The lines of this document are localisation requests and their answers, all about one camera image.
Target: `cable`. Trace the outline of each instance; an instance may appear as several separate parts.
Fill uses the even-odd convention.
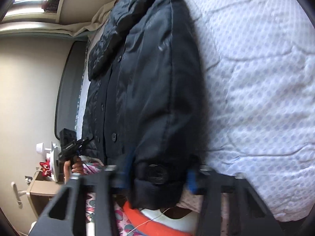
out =
[[[128,233],[126,234],[126,236],[127,236],[129,233],[133,232],[135,229],[137,229],[139,226],[142,226],[142,225],[144,225],[144,224],[146,224],[146,223],[148,223],[148,222],[150,222],[150,221],[153,221],[154,219],[159,218],[161,215],[159,215],[158,217],[153,218],[153,219],[151,219],[151,220],[149,220],[149,221],[146,221],[146,222],[144,222],[144,223],[142,223],[142,224],[139,224],[136,228],[133,228],[130,232],[128,232]]]
[[[37,171],[42,171],[42,170],[36,170],[35,173],[34,173],[34,176],[35,176],[35,174],[36,174]],[[43,171],[42,171],[42,172],[43,172]],[[34,176],[33,176],[33,177],[34,177]]]
[[[83,164],[89,169],[89,171],[91,171],[93,174],[95,174],[89,167],[88,167],[88,165],[86,165],[86,163],[84,162],[84,161],[82,161],[83,162]]]

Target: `white mattress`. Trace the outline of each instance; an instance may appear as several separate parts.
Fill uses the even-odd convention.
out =
[[[315,30],[296,0],[185,0],[206,84],[201,143],[280,221],[315,203]]]
[[[88,77],[89,55],[92,48],[96,45],[97,41],[101,38],[102,33],[104,31],[105,24],[103,24],[101,28],[99,28],[97,31],[95,31],[93,34],[89,36],[89,42],[88,42],[89,46],[87,47],[87,52],[86,52],[85,69],[84,69],[84,74],[82,77],[82,86],[81,86],[81,93],[79,96],[79,105],[78,105],[78,112],[77,112],[77,123],[75,127],[76,132],[77,132],[77,139],[80,139],[82,137],[83,116],[85,112],[86,101],[88,98],[89,86],[91,83]]]

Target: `headboard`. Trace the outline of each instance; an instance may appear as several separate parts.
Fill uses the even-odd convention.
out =
[[[56,104],[55,136],[63,128],[75,130],[76,115],[85,64],[86,41],[75,41],[63,69]]]

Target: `hand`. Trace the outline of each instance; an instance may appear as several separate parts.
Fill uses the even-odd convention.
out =
[[[72,172],[73,173],[80,173],[81,175],[84,175],[83,171],[83,162],[80,157],[75,157],[74,159],[77,159],[77,162],[72,166]],[[65,176],[65,182],[67,182],[70,178],[70,172],[69,168],[71,166],[71,161],[66,161],[64,166],[63,166],[63,173]]]

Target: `power outlet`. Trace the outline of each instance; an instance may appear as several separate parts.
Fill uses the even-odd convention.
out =
[[[25,176],[25,182],[26,182],[27,185],[30,185],[32,180],[33,180],[33,178],[31,176]]]

